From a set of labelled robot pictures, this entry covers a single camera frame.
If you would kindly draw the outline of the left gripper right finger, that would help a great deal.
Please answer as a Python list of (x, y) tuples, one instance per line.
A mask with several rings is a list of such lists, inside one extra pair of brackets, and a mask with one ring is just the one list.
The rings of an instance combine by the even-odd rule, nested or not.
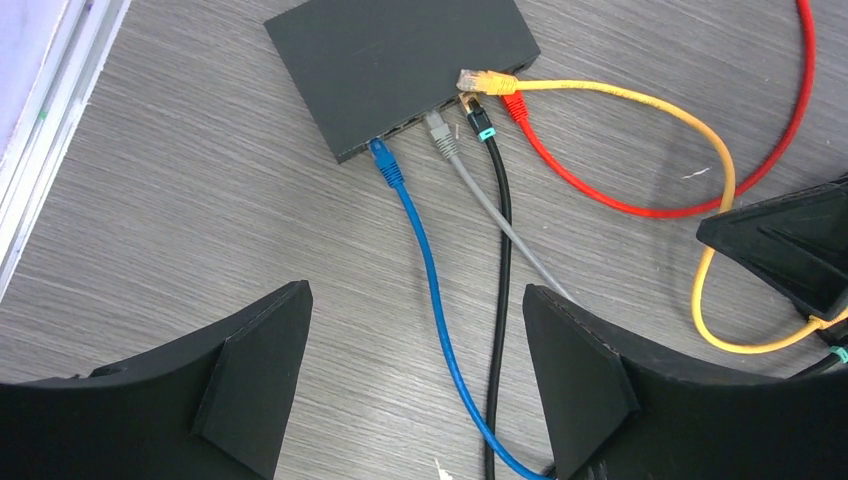
[(672, 350), (549, 288), (523, 297), (561, 479), (843, 479), (847, 375), (779, 379)]

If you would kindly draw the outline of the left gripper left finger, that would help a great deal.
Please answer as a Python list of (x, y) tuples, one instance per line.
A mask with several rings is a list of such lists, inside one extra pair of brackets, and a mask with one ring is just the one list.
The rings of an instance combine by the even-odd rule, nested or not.
[(5, 479), (271, 479), (313, 295), (288, 283), (86, 376), (1, 387)]

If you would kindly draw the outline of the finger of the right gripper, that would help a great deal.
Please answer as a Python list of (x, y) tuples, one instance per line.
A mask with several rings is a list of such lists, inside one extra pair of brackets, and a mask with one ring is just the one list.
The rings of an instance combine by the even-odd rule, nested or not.
[(696, 238), (832, 321), (847, 308), (847, 177), (715, 215)]

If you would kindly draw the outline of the dark grey network switch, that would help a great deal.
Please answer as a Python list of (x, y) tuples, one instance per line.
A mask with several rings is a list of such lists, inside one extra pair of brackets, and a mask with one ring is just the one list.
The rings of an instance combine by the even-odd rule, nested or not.
[(263, 25), (338, 163), (455, 104), (461, 70), (541, 53), (511, 0), (312, 0)]

